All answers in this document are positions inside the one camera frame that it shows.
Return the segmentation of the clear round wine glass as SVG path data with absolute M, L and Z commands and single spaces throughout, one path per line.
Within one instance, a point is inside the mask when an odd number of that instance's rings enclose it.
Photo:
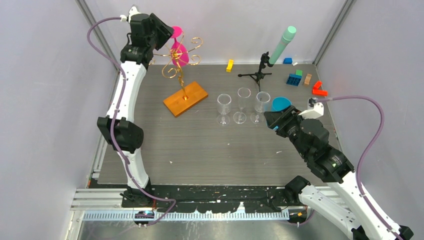
M 265 91 L 260 91 L 254 98 L 254 112 L 250 115 L 250 120 L 255 125 L 261 124 L 265 117 L 264 112 L 270 110 L 271 96 Z

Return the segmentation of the blue wine glass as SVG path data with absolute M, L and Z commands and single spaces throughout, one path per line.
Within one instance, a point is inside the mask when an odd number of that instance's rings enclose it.
M 276 97 L 271 104 L 271 112 L 280 112 L 292 105 L 291 101 L 286 97 Z

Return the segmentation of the pink wine glass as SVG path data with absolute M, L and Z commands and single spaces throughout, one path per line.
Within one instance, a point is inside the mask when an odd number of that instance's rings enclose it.
M 189 63 L 189 55 L 183 44 L 184 32 L 179 26 L 172 26 L 173 34 L 171 38 L 174 40 L 171 46 L 172 63 L 177 67 L 184 67 Z

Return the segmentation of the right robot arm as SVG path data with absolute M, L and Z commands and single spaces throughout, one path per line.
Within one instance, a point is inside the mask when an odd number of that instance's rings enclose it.
M 394 222 L 377 207 L 380 220 L 360 192 L 354 166 L 329 144 L 329 131 L 318 119 L 324 105 L 315 103 L 300 111 L 293 105 L 281 111 L 263 113 L 267 126 L 288 138 L 310 171 L 344 201 L 345 207 L 329 199 L 308 180 L 296 176 L 286 184 L 285 198 L 291 205 L 307 205 L 337 226 L 350 240 L 410 240 L 414 233 Z

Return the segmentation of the clear flute wine glass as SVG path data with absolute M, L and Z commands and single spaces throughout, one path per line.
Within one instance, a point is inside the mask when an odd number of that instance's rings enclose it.
M 241 87 L 237 90 L 238 110 L 233 114 L 233 120 L 236 124 L 241 125 L 247 120 L 247 116 L 244 113 L 244 110 L 248 105 L 250 96 L 251 90 L 247 87 Z

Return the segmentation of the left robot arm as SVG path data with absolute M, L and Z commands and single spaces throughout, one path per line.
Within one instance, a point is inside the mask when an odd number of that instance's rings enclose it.
M 154 51 L 162 48 L 174 33 L 154 13 L 141 13 L 132 7 L 118 20 L 128 22 L 127 43 L 120 51 L 120 63 L 112 61 L 120 72 L 117 89 L 105 117 L 97 119 L 97 127 L 120 157 L 127 177 L 123 198 L 141 207 L 148 207 L 153 196 L 146 173 L 141 145 L 144 131 L 134 123 L 135 105 L 141 83 L 146 76 Z

